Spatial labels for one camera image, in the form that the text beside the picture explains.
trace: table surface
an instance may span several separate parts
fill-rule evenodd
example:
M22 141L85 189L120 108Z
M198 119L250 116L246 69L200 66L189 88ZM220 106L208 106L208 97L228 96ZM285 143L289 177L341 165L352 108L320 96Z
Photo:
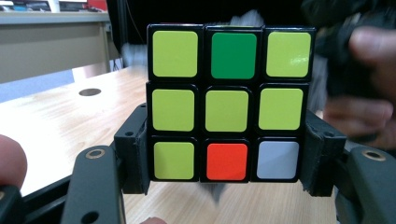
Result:
M0 12L0 25L108 21L107 12Z
M146 102L145 67L127 68L0 104L0 133L21 143L29 194L73 170L77 154L109 145L134 109ZM94 96L82 90L96 88ZM127 223L336 223L333 197L314 198L297 183L227 184L216 203L198 183L151 182L148 195L124 195Z

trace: rubik's cube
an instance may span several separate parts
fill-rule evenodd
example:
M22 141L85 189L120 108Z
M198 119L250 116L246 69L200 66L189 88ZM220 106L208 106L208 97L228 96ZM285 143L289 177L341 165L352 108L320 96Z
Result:
M150 179L296 181L314 39L311 27L151 24Z

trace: human hand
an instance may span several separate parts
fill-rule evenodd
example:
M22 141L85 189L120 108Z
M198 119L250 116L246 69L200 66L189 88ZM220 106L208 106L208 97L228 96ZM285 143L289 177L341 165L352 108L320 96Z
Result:
M328 99L323 118L349 137L376 133L367 145L396 148L396 31L361 27L349 40L352 55L369 66L371 81L384 100L341 96Z
M0 134L0 186L21 188L26 171L26 155L20 144Z

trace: finger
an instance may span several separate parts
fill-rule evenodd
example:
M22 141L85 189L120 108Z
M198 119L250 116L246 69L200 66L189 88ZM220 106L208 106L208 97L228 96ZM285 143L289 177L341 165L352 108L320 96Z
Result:
M368 144L381 149L396 149L396 120L387 123L387 126L378 133L377 138Z
M369 124L359 119L335 119L326 116L323 119L348 137L357 137L376 133L386 126L385 121L378 122L376 124Z
M149 217L146 221L140 224L166 224L166 222L158 217Z
M323 113L326 118L361 119L376 124L391 119L393 105L385 100L341 96L329 98Z
M0 186L21 188L26 176L27 160L20 144L0 135Z
M375 65L396 60L396 31L359 27L349 39L349 48L359 60Z

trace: blurred hand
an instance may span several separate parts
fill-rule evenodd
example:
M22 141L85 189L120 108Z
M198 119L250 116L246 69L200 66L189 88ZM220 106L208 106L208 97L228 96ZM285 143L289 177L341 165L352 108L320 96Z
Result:
M396 31L374 27L356 29L349 40L353 56L368 65L371 81L383 100L341 96L328 99L323 118L349 137L377 133L367 145L396 148Z

